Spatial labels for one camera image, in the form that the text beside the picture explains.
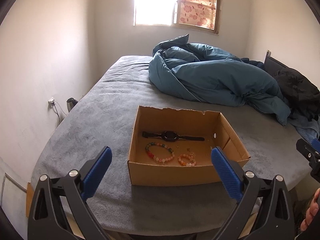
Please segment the right hand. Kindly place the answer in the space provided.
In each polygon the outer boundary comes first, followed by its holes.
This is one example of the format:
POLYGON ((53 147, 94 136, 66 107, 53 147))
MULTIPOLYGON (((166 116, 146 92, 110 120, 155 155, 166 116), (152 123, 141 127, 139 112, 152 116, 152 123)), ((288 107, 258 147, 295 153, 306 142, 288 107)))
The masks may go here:
POLYGON ((317 200, 319 198, 319 191, 320 191, 320 188, 318 188, 315 194, 313 195, 310 205, 306 211, 305 219, 302 221, 300 225, 301 231, 305 231, 308 228, 308 226, 313 221, 315 215, 317 215, 317 212, 319 211, 319 205, 317 203, 317 200))

